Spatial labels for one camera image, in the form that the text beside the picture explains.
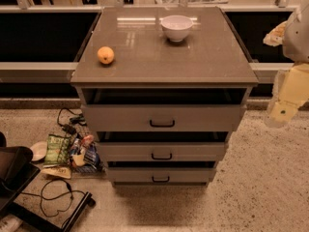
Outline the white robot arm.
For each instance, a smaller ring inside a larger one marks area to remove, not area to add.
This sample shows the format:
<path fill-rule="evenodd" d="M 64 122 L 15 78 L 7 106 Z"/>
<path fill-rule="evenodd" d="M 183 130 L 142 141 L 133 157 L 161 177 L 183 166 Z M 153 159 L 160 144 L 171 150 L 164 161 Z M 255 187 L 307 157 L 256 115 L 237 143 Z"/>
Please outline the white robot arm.
<path fill-rule="evenodd" d="M 284 56 L 294 61 L 290 69 L 275 76 L 267 107 L 266 125 L 281 128 L 309 100 L 309 5 L 300 5 L 286 21 L 267 33 L 263 43 L 282 45 Z"/>

